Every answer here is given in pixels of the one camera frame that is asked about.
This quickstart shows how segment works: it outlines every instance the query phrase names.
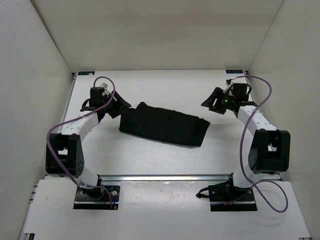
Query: table surface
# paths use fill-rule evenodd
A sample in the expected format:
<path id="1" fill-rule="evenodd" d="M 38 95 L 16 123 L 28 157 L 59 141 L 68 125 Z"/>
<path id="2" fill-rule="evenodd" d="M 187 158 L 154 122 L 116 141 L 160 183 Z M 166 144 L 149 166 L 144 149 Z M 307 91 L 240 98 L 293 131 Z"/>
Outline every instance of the table surface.
<path id="1" fill-rule="evenodd" d="M 258 211 L 210 212 L 208 199 L 195 194 L 216 182 L 121 182 L 119 209 L 73 209 L 76 186 L 64 178 L 39 182 L 24 233 L 34 240 L 298 240 L 309 238 L 291 182 L 278 183 L 289 207 L 270 209 L 254 189 Z M 261 183 L 274 207 L 283 209 L 284 196 L 274 184 Z"/>
<path id="2" fill-rule="evenodd" d="M 152 107 L 198 116 L 211 124 L 202 146 L 190 148 L 122 133 L 120 117 L 111 119 L 106 115 L 82 142 L 85 166 L 91 171 L 100 175 L 211 175 L 230 174 L 239 166 L 243 123 L 230 111 L 221 115 L 201 106 L 215 87 L 224 89 L 226 79 L 239 74 L 227 74 L 225 70 L 139 70 L 78 75 L 66 120 L 78 116 L 99 76 L 111 78 L 116 91 L 133 108 L 145 102 Z M 99 80 L 97 85 L 103 82 L 112 88 L 106 79 Z M 248 132 L 244 156 L 248 155 L 251 142 Z"/>

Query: white wall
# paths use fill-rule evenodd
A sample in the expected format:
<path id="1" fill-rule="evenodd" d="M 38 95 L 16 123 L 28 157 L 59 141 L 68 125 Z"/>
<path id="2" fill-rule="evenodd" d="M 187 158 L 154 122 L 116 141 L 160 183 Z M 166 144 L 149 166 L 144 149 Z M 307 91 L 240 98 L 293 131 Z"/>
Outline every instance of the white wall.
<path id="1" fill-rule="evenodd" d="M 320 239 L 320 1 L 285 0 L 249 70 L 273 95 L 263 111 L 291 134 L 292 180 L 313 239 Z M 266 94 L 250 81 L 254 97 Z"/>
<path id="2" fill-rule="evenodd" d="M 28 0 L 0 0 L 0 238 L 18 239 L 72 75 Z"/>
<path id="3" fill-rule="evenodd" d="M 247 70 L 282 0 L 31 0 L 79 70 Z"/>

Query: folded black fabric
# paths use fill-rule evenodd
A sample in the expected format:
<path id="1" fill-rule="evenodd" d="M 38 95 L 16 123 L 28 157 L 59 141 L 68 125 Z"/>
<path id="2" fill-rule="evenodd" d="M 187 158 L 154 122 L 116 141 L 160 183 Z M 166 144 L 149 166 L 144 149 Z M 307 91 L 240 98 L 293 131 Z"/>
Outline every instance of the folded black fabric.
<path id="1" fill-rule="evenodd" d="M 148 106 L 141 102 L 136 109 L 121 114 L 120 132 L 165 143 L 201 146 L 210 122 L 178 111 Z"/>

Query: black garment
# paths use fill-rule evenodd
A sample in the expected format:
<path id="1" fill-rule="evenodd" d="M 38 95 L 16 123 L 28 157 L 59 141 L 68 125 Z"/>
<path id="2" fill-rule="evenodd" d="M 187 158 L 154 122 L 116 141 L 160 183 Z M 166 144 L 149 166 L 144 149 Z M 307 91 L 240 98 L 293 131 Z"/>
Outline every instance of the black garment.
<path id="1" fill-rule="evenodd" d="M 201 146 L 210 122 L 178 111 L 148 106 L 121 114 L 120 132 L 171 144 Z"/>

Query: mounting plate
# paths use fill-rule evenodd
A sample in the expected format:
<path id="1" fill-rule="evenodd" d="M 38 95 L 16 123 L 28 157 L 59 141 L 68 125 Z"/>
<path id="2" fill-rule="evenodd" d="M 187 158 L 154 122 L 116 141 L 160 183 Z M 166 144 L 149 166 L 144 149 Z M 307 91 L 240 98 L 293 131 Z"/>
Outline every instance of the mounting plate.
<path id="1" fill-rule="evenodd" d="M 103 197 L 101 200 L 93 200 L 87 194 L 83 193 L 83 188 L 77 187 L 74 197 L 73 209 L 92 209 L 92 210 L 118 210 L 120 186 L 104 185 L 114 199 L 114 208 L 110 207 L 109 197 Z"/>
<path id="2" fill-rule="evenodd" d="M 230 187 L 229 181 L 208 186 L 211 212 L 249 212 L 258 210 L 252 190 L 232 204 L 214 205 L 214 203 L 233 201 L 244 194 L 243 191 L 234 190 L 230 195 Z"/>

